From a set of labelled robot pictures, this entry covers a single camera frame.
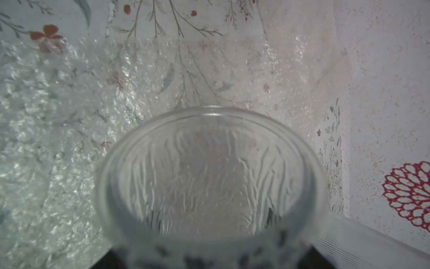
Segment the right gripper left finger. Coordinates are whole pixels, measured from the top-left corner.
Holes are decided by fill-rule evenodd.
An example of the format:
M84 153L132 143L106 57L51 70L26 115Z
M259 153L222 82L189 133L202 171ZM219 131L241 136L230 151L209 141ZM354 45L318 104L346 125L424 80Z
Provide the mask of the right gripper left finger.
M90 269L124 269L124 262L111 249L95 262Z

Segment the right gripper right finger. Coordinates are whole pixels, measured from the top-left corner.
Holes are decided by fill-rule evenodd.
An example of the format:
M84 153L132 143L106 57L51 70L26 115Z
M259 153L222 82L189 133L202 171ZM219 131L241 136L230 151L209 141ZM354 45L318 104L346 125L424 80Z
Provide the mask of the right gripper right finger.
M300 260L300 269L336 269L316 248L311 247Z

